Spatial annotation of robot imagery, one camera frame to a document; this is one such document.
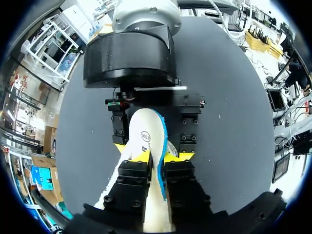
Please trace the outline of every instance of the white metal rack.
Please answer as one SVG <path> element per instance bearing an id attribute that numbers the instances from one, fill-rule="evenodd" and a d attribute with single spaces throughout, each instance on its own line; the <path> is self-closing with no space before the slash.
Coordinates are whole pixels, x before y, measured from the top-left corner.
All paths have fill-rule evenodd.
<path id="1" fill-rule="evenodd" d="M 16 191 L 19 195 L 19 197 L 21 198 L 22 200 L 22 196 L 21 194 L 19 193 L 19 190 L 18 190 L 18 186 L 16 184 L 16 181 L 15 181 L 15 175 L 14 175 L 14 172 L 13 172 L 13 169 L 12 169 L 12 163 L 11 163 L 11 155 L 14 155 L 16 157 L 18 157 L 19 159 L 19 164 L 22 166 L 22 158 L 24 159 L 29 159 L 29 160 L 32 160 L 31 159 L 31 156 L 30 156 L 30 153 L 28 152 L 25 152 L 25 154 L 20 154 L 20 153 L 17 153 L 17 152 L 21 152 L 21 150 L 19 149 L 14 149 L 14 148 L 10 148 L 9 149 L 9 153 L 8 153 L 8 161 L 9 161 L 9 165 L 10 165 L 10 171 L 11 171 L 11 176 L 12 176 L 12 179 L 13 179 L 13 183 L 14 183 L 14 186 L 16 188 Z M 31 195 L 30 195 L 30 192 L 29 192 L 29 189 L 28 189 L 28 186 L 27 186 L 27 182 L 26 182 L 26 177 L 25 177 L 25 174 L 24 174 L 24 170 L 21 170 L 21 173 L 22 173 L 22 177 L 23 177 L 23 181 L 24 181 L 24 184 L 25 184 L 25 187 L 26 187 L 26 190 L 27 190 L 27 193 L 28 193 L 28 196 L 29 196 L 29 199 L 30 199 L 30 202 L 31 204 L 24 204 L 26 208 L 28 209 L 33 209 L 36 211 L 37 213 L 37 216 L 39 217 L 40 221 L 45 225 L 45 227 L 48 229 L 48 230 L 52 230 L 54 231 L 56 228 L 50 223 L 50 221 L 46 218 L 46 222 L 50 224 L 50 227 L 48 227 L 48 225 L 46 224 L 46 222 L 43 220 L 42 218 L 42 214 L 40 214 L 40 210 L 41 210 L 41 207 L 40 205 L 37 205 L 34 203 Z"/>
<path id="2" fill-rule="evenodd" d="M 59 16 L 56 16 L 53 21 L 50 20 L 45 25 L 43 32 L 26 46 L 22 64 L 52 87 L 60 90 L 65 83 L 69 82 L 69 74 L 80 56 L 80 53 L 72 54 L 74 60 L 68 60 L 70 68 L 63 71 L 60 70 L 60 66 L 70 54 L 69 51 L 73 47 L 78 48 L 78 45 L 69 36 L 69 34 L 74 32 L 75 30 L 71 25 L 65 23 Z M 70 42 L 70 46 L 66 51 L 61 48 L 61 44 L 65 41 L 62 39 Z M 59 62 L 56 62 L 45 53 L 45 49 L 52 43 L 64 53 Z"/>

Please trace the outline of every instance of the screw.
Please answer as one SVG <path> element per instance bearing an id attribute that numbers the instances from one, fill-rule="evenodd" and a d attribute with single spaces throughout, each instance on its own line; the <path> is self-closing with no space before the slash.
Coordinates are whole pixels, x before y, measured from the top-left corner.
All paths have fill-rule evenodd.
<path id="1" fill-rule="evenodd" d="M 156 7 L 151 7 L 150 8 L 151 13 L 155 14 L 157 12 L 157 8 Z"/>
<path id="2" fill-rule="evenodd" d="M 265 219 L 265 215 L 264 215 L 263 212 L 261 212 L 261 213 L 258 215 L 258 219 L 261 219 L 261 220 Z"/>
<path id="3" fill-rule="evenodd" d="M 123 181 L 123 177 L 122 176 L 118 176 L 117 177 L 117 182 L 122 182 Z"/>
<path id="4" fill-rule="evenodd" d="M 113 198 L 111 196 L 107 195 L 107 196 L 104 197 L 104 202 L 110 203 L 112 201 L 113 201 Z"/>
<path id="5" fill-rule="evenodd" d="M 141 206 L 141 202 L 140 201 L 133 201 L 132 202 L 132 207 L 133 208 L 139 208 Z"/>

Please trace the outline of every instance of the blue insole edge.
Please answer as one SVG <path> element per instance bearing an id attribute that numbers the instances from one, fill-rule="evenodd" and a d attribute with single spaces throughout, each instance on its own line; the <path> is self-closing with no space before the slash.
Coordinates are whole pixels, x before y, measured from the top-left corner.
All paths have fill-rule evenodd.
<path id="1" fill-rule="evenodd" d="M 161 189 L 161 194 L 162 194 L 164 200 L 166 200 L 165 186 L 164 186 L 165 182 L 162 180 L 162 176 L 161 176 L 161 164 L 164 160 L 164 157 L 165 157 L 165 154 L 167 151 L 168 134 L 167 134 L 167 127 L 165 124 L 165 119 L 157 111 L 155 111 L 155 112 L 158 114 L 159 118 L 161 119 L 162 128 L 164 130 L 164 135 L 165 135 L 161 157 L 160 157 L 158 165 L 157 165 L 157 178 L 158 178 L 159 186 Z"/>

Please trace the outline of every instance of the logo on insole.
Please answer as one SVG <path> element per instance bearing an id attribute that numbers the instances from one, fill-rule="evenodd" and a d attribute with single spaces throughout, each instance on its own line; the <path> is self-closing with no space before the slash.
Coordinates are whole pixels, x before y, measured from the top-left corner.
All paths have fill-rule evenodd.
<path id="1" fill-rule="evenodd" d="M 142 140 L 144 140 L 145 142 L 150 142 L 151 141 L 151 136 L 148 132 L 143 131 L 141 132 L 141 138 Z"/>

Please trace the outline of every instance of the desk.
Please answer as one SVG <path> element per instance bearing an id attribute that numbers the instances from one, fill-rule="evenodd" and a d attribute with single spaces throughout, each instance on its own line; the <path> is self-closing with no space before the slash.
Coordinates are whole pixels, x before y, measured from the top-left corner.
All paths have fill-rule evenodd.
<path id="1" fill-rule="evenodd" d="M 211 196 L 212 211 L 232 214 L 270 188 L 274 137 L 268 98 L 248 58 L 212 20 L 183 17 L 174 41 L 182 85 L 207 102 L 192 158 L 196 176 Z M 73 214 L 98 201 L 120 157 L 104 103 L 113 89 L 85 89 L 82 74 L 83 57 L 67 87 L 57 131 L 59 182 Z"/>

